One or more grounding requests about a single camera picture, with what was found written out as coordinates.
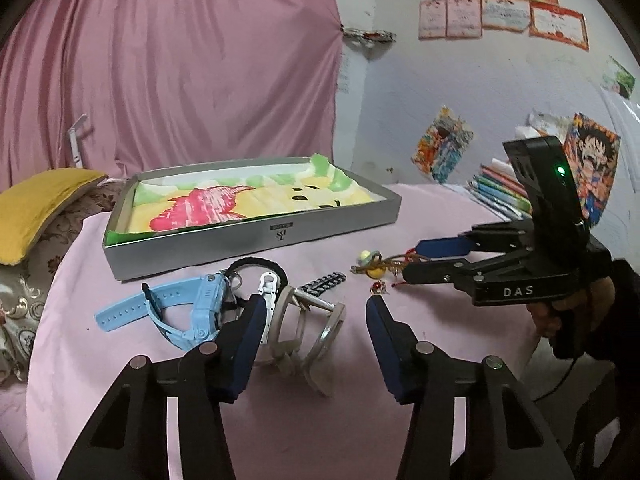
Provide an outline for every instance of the pink certificate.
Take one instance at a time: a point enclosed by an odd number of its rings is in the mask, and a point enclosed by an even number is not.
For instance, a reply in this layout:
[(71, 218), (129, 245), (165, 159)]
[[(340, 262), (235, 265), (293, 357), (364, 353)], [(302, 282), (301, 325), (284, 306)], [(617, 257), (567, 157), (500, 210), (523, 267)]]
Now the pink certificate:
[(480, 0), (447, 0), (447, 38), (482, 38)]
[(447, 36), (447, 0), (423, 0), (420, 3), (418, 38), (430, 40)]

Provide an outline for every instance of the black sleeve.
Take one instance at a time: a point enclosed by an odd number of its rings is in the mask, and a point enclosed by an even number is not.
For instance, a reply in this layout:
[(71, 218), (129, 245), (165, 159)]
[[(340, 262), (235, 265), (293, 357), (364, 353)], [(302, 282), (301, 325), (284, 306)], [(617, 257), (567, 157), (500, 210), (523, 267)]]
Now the black sleeve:
[(616, 299), (607, 317), (591, 333), (586, 350), (595, 359), (613, 361), (621, 376), (640, 380), (640, 276), (626, 260), (613, 261)]

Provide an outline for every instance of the blue watch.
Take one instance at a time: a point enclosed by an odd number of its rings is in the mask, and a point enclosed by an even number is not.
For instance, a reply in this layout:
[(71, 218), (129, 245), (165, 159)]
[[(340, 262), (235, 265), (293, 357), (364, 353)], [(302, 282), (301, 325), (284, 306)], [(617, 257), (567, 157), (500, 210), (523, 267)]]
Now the blue watch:
[[(226, 287), (227, 281), (221, 272), (166, 283), (153, 290), (143, 283), (141, 294), (101, 310), (95, 314), (95, 321), (100, 329), (110, 332), (149, 316), (167, 341), (189, 351), (218, 335), (220, 329), (216, 317), (222, 309)], [(164, 308), (188, 303), (193, 303), (190, 329), (181, 331), (162, 320)]]

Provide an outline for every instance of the human hand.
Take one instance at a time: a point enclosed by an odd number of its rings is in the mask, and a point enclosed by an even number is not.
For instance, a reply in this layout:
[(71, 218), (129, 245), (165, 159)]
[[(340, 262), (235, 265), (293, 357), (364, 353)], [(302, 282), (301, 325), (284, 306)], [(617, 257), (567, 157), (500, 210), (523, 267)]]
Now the human hand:
[[(616, 288), (611, 278), (602, 278), (591, 283), (591, 298), (593, 311), (591, 312), (591, 331), (596, 330), (602, 320), (609, 313), (611, 305), (616, 299)], [(554, 301), (553, 308), (559, 311), (575, 310), (584, 313), (589, 306), (587, 292), (582, 289), (564, 300)], [(558, 316), (554, 316), (548, 304), (530, 303), (527, 310), (531, 313), (533, 322), (536, 324), (538, 335), (542, 337), (553, 337), (562, 327)]]

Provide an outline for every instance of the gray box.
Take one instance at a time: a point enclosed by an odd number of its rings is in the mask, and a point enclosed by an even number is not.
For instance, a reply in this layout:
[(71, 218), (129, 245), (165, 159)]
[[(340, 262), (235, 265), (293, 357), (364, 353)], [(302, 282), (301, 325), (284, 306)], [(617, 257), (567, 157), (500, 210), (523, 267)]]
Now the gray box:
[(102, 248), (114, 277), (120, 281), (133, 280), (233, 256), (392, 224), (398, 219), (401, 196), (343, 170), (348, 177), (372, 194), (374, 202), (314, 209), (271, 218), (247, 219), (228, 225), (214, 224), (193, 231), (168, 232), (143, 240), (106, 245), (107, 231), (124, 231), (124, 225), (129, 221), (136, 186), (141, 181), (201, 171), (308, 162), (308, 157), (256, 158), (191, 164), (136, 174), (129, 179), (120, 195), (102, 240)]

